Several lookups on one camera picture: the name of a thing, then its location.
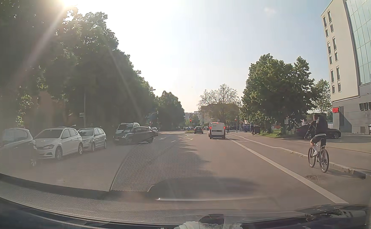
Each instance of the road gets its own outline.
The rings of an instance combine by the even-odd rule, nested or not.
[[[286,147],[283,140],[248,136],[231,132],[225,139],[209,139],[207,131],[165,132],[152,143],[109,143],[107,149],[43,161],[10,175],[115,192],[116,200],[133,204],[133,210],[289,211],[320,204],[371,204],[371,179],[333,169],[322,173],[317,165],[310,168],[306,157],[278,148]],[[302,145],[294,150],[307,149]]]

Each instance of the car wheel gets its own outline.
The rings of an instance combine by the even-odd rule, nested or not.
[[[61,160],[62,159],[62,148],[60,146],[56,149],[56,159]]]
[[[78,145],[78,153],[82,154],[82,143]]]

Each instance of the car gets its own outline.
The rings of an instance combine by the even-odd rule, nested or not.
[[[35,140],[25,128],[5,129],[0,135],[0,172],[34,167],[38,152]]]
[[[81,128],[78,133],[82,137],[84,151],[94,152],[97,148],[106,149],[106,134],[98,127]]]
[[[159,134],[157,127],[152,127],[152,131],[154,132],[154,135],[157,136]]]
[[[82,154],[84,148],[81,135],[70,127],[48,128],[34,139],[41,159],[61,160],[68,154]]]
[[[225,123],[211,122],[209,123],[209,139],[223,138],[225,139]]]
[[[195,133],[195,134],[196,134],[196,133],[203,134],[203,133],[204,133],[203,128],[200,127],[200,126],[195,127],[195,129],[194,129],[194,133]]]
[[[154,132],[148,127],[137,126],[130,130],[125,130],[121,133],[115,134],[113,137],[113,142],[117,144],[130,144],[130,143],[140,143],[147,142],[152,143],[154,139]]]
[[[130,131],[133,127],[137,127],[137,126],[140,126],[139,123],[121,123],[119,124],[119,126],[117,127],[116,129],[116,134],[120,134],[122,132],[127,132],[127,131]]]
[[[296,136],[304,138],[305,134],[307,133],[308,128],[310,127],[310,124],[305,124],[297,128],[294,133]],[[327,138],[340,138],[341,137],[341,131],[337,129],[331,129],[328,128],[326,132]]]

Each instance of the glass facade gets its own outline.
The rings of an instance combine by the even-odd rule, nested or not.
[[[371,0],[347,0],[360,84],[371,81]]]

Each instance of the cyclist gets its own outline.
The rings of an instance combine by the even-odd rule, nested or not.
[[[305,139],[308,137],[308,135],[310,135],[312,133],[312,136],[314,136],[311,140],[310,140],[310,146],[314,149],[314,156],[318,153],[315,146],[314,146],[314,143],[317,143],[321,140],[321,147],[325,146],[327,141],[326,141],[326,133],[327,133],[327,129],[328,129],[328,124],[327,124],[327,120],[325,120],[325,118],[320,115],[320,114],[317,114],[317,113],[314,113],[313,114],[313,119],[314,121],[311,122],[310,124],[310,127],[308,128],[308,131],[307,133],[305,134]]]

